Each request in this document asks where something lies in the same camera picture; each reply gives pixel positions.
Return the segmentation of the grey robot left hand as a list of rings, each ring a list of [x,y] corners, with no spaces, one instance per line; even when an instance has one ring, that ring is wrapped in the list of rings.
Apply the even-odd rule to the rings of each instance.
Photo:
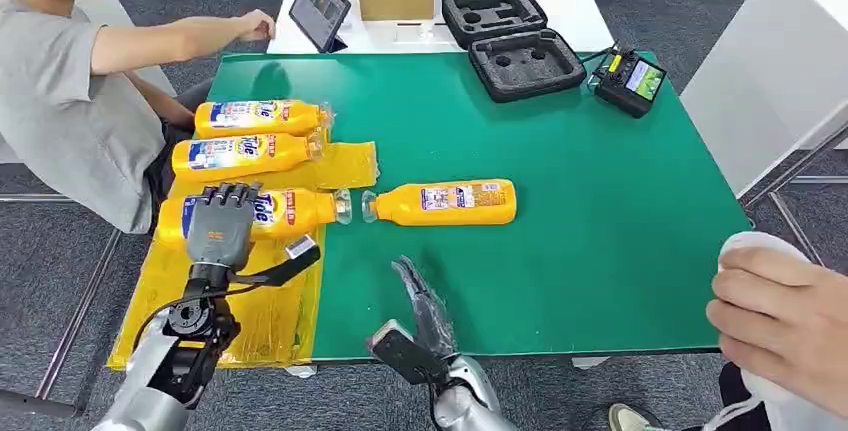
[[[233,271],[245,267],[259,191],[259,183],[204,187],[195,202],[186,238],[193,262],[222,265]]]

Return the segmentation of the person's left hand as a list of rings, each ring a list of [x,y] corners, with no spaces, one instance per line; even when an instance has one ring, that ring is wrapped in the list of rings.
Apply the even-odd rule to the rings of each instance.
[[[275,20],[260,9],[237,17],[236,21],[238,24],[237,38],[241,41],[267,41],[275,36]]]

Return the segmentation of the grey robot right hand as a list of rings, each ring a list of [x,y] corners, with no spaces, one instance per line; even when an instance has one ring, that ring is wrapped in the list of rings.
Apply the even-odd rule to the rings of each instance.
[[[444,302],[410,258],[401,255],[391,266],[403,281],[415,314],[415,342],[439,358],[454,355],[454,328]]]

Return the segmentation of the person's hand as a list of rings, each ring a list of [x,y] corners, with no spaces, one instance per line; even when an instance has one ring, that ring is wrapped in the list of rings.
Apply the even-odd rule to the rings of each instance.
[[[724,356],[846,416],[846,276],[764,247],[727,251],[719,268],[706,314]]]

